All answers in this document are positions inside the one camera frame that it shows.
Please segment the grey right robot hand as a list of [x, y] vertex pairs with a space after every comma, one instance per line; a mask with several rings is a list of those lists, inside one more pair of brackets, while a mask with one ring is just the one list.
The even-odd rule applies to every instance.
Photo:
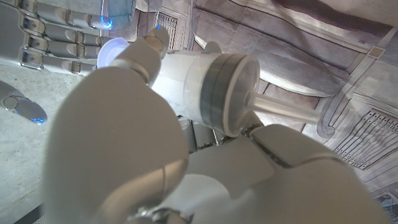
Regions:
[[107, 37], [85, 29], [110, 30], [113, 21], [35, 0], [1, 1], [1, 64], [87, 75]]

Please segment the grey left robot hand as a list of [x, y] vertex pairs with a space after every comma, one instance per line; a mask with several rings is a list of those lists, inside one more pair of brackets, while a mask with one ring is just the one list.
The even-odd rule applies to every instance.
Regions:
[[257, 92], [259, 62], [169, 50], [156, 27], [59, 108], [42, 195], [49, 223], [390, 223], [333, 151], [257, 112], [319, 114]]

